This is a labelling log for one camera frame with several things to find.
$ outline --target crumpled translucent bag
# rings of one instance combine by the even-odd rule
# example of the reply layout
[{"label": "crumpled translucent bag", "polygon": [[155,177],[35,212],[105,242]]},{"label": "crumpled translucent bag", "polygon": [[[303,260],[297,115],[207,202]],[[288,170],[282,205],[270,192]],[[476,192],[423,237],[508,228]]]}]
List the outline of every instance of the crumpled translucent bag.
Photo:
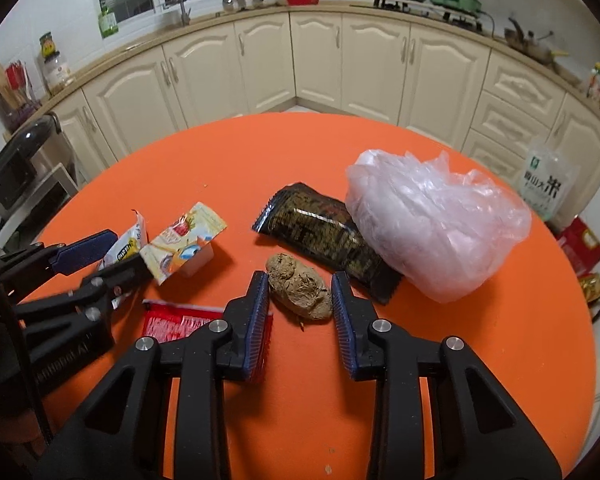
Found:
[{"label": "crumpled translucent bag", "polygon": [[365,241],[440,303],[481,286],[531,228],[519,197],[477,170],[451,173],[446,152],[420,162],[367,150],[347,178],[345,203]]}]

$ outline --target kitchen cabinet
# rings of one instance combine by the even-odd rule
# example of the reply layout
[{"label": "kitchen cabinet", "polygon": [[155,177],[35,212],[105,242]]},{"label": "kitchen cabinet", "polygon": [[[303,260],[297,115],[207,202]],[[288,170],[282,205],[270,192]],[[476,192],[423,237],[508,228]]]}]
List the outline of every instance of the kitchen cabinet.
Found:
[{"label": "kitchen cabinet", "polygon": [[333,108],[342,106],[342,15],[291,15],[296,96]]},{"label": "kitchen cabinet", "polygon": [[366,16],[342,18],[342,109],[397,124],[410,26]]},{"label": "kitchen cabinet", "polygon": [[162,46],[189,128],[249,113],[233,23]]},{"label": "kitchen cabinet", "polygon": [[544,144],[550,130],[530,115],[488,92],[482,92],[472,128],[526,158],[532,142]]},{"label": "kitchen cabinet", "polygon": [[521,156],[475,130],[469,130],[462,153],[482,164],[512,188],[516,188],[525,163]]},{"label": "kitchen cabinet", "polygon": [[93,180],[116,163],[116,157],[96,124],[82,90],[62,100],[53,111],[74,149],[78,168],[85,180]]},{"label": "kitchen cabinet", "polygon": [[547,145],[580,167],[578,178],[557,215],[559,224],[570,224],[600,187],[600,119],[567,95]]},{"label": "kitchen cabinet", "polygon": [[296,96],[289,15],[234,23],[249,111],[259,113]]},{"label": "kitchen cabinet", "polygon": [[107,70],[83,90],[118,160],[187,127],[161,47]]},{"label": "kitchen cabinet", "polygon": [[488,47],[455,34],[411,25],[398,125],[461,150],[489,52]]},{"label": "kitchen cabinet", "polygon": [[491,52],[484,89],[551,128],[566,92],[557,84],[496,51]]}]

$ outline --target green dish soap bottle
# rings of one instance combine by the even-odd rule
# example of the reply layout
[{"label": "green dish soap bottle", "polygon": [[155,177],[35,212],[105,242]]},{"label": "green dish soap bottle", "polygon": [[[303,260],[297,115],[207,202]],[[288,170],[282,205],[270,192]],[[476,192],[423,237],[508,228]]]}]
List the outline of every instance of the green dish soap bottle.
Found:
[{"label": "green dish soap bottle", "polygon": [[98,17],[98,25],[100,26],[100,34],[103,38],[108,38],[109,36],[113,36],[118,28],[118,20],[116,20],[116,15],[113,10],[107,7],[105,2],[100,4],[100,9],[102,12]]}]

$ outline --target silver screw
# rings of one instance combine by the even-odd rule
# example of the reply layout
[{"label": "silver screw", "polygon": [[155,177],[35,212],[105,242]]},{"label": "silver screw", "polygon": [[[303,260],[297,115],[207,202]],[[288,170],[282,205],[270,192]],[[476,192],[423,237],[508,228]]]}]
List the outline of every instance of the silver screw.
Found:
[{"label": "silver screw", "polygon": [[456,336],[451,336],[446,340],[446,345],[452,350],[462,350],[464,348],[464,341]]},{"label": "silver screw", "polygon": [[84,315],[89,321],[97,321],[101,316],[100,311],[94,306],[90,306],[87,310],[85,310]]},{"label": "silver screw", "polygon": [[211,332],[224,332],[227,328],[229,328],[229,324],[224,319],[215,319],[209,323]]},{"label": "silver screw", "polygon": [[138,339],[138,341],[136,341],[136,348],[138,350],[142,350],[142,351],[148,350],[153,345],[154,345],[153,338],[148,337],[148,336],[141,337],[140,339]]},{"label": "silver screw", "polygon": [[385,319],[376,319],[371,326],[376,332],[389,332],[391,330],[391,323]]}]

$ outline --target orange tabletop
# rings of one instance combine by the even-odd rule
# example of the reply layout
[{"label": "orange tabletop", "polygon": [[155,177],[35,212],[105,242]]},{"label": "orange tabletop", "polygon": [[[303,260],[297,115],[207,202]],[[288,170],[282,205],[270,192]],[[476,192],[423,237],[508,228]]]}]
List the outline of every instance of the orange tabletop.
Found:
[{"label": "orange tabletop", "polygon": [[[251,231],[269,198],[287,184],[304,182],[343,200],[345,168],[369,148],[410,151],[420,160],[443,149],[408,130],[353,117],[287,113],[219,121],[155,142],[105,171],[51,221],[41,241],[70,243],[106,228],[121,234],[134,223],[132,209],[146,218],[151,239],[204,202],[228,224],[214,241],[215,258],[192,278],[173,276],[159,288],[149,286],[144,296],[225,306],[242,296],[253,271],[264,269],[267,257],[281,250]],[[450,167],[465,173],[477,165],[450,152]],[[90,270],[56,276],[35,296],[76,287]],[[318,272],[330,283],[327,270]],[[264,383],[225,386],[233,478],[364,479],[375,384],[349,379],[332,322],[307,324],[302,332],[272,308]],[[376,308],[414,336],[442,341],[455,334],[467,341],[542,434],[563,473],[573,468],[593,406],[594,339],[576,276],[538,218],[529,238],[473,294],[440,305],[403,280],[391,302]],[[54,423],[67,420],[141,335],[143,316],[138,298],[114,314],[114,349],[45,399]],[[173,471],[174,406],[166,476]],[[427,444],[429,475],[431,449]]]}]

